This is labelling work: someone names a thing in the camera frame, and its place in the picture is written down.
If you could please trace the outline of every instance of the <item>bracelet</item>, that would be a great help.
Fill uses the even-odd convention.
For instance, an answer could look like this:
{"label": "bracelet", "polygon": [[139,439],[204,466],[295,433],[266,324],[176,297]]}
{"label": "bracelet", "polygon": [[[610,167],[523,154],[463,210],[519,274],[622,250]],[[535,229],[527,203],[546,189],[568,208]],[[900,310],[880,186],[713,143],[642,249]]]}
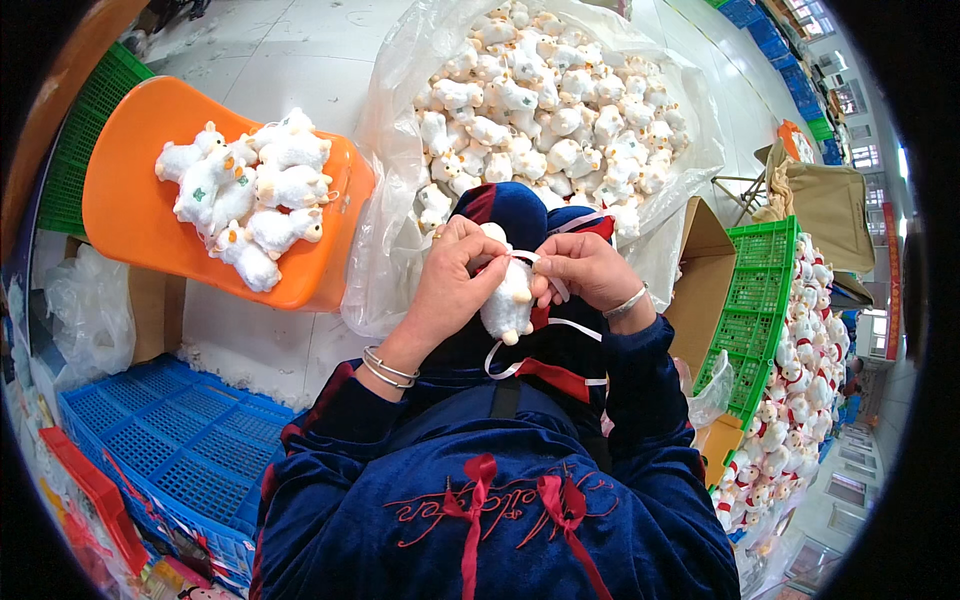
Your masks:
{"label": "bracelet", "polygon": [[604,319],[610,320],[613,317],[619,317],[623,313],[633,308],[634,304],[636,304],[641,298],[643,298],[643,295],[647,293],[648,287],[650,286],[647,284],[646,281],[644,281],[643,287],[640,288],[640,291],[637,292],[635,296],[633,296],[631,299],[627,300],[626,302],[620,304],[616,308],[612,308],[608,311],[605,311],[603,313]]}
{"label": "bracelet", "polygon": [[[405,373],[403,371],[397,371],[396,369],[391,369],[390,367],[383,364],[382,358],[379,358],[376,354],[373,353],[373,351],[377,348],[380,348],[380,346],[367,346],[366,348],[363,348],[363,364],[367,365],[367,368],[370,369],[370,371],[374,375],[379,377],[385,383],[389,383],[390,385],[394,386],[395,388],[407,389],[407,388],[414,387],[414,384],[417,382],[418,377],[420,377],[420,369],[417,369],[417,371],[414,372],[414,374],[412,375],[409,373]],[[380,372],[381,369],[383,371],[392,373],[394,375],[399,375],[404,379],[408,379],[409,383],[397,383],[387,375]]]}

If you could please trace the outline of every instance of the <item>blue velvet sweatshirt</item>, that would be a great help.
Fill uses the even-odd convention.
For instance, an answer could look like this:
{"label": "blue velvet sweatshirt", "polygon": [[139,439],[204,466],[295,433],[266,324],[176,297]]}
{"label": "blue velvet sweatshirt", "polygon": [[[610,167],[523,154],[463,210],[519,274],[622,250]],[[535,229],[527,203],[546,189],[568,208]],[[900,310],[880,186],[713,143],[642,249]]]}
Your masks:
{"label": "blue velvet sweatshirt", "polygon": [[342,363],[264,476],[251,598],[739,598],[673,329],[604,333],[610,474],[525,383],[514,419],[490,382],[397,426]]}

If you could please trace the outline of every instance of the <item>floor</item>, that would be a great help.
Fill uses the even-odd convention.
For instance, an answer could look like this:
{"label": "floor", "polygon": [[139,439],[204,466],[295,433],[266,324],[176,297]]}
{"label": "floor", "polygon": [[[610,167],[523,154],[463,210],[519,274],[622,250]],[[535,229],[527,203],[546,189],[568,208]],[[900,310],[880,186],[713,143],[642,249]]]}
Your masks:
{"label": "floor", "polygon": [[[158,34],[145,62],[252,119],[301,107],[319,129],[351,135],[380,43],[409,5],[216,0],[204,18]],[[753,152],[775,140],[782,119],[805,127],[746,31],[703,0],[635,0],[632,17],[657,44],[704,70],[724,137],[723,175],[759,174]],[[714,191],[702,195],[725,226],[736,225],[739,208]],[[375,343],[338,315],[274,310],[195,281],[187,282],[183,337],[204,369],[298,407],[312,402],[340,361]]]}

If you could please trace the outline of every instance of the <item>orange plastic stool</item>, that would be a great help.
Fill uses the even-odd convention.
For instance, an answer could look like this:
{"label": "orange plastic stool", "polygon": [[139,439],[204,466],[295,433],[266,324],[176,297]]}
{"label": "orange plastic stool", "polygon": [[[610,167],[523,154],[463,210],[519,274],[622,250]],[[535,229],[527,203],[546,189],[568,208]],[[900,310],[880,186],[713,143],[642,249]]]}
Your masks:
{"label": "orange plastic stool", "polygon": [[179,188],[159,181],[154,163],[163,144],[188,144],[213,121],[227,141],[259,128],[173,77],[138,85],[107,120],[93,149],[84,182],[84,228],[102,255],[155,271],[190,277],[235,296],[275,308],[333,312],[346,289],[347,257],[373,171],[345,137],[316,132],[333,142],[324,173],[339,197],[323,207],[324,236],[299,240],[277,262],[283,279],[270,292],[254,292],[228,264],[210,258],[197,231],[173,214]]}

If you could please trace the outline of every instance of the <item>person's left hand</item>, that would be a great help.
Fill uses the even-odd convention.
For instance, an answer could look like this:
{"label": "person's left hand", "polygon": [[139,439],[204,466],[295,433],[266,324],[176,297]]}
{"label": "person's left hand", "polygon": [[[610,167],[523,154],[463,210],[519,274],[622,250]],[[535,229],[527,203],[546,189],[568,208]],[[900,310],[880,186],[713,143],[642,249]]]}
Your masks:
{"label": "person's left hand", "polygon": [[[439,226],[434,236],[417,293],[402,323],[426,336],[431,349],[467,324],[503,281],[510,264],[503,244],[461,215]],[[494,256],[494,260],[470,278],[467,263],[481,254]]]}

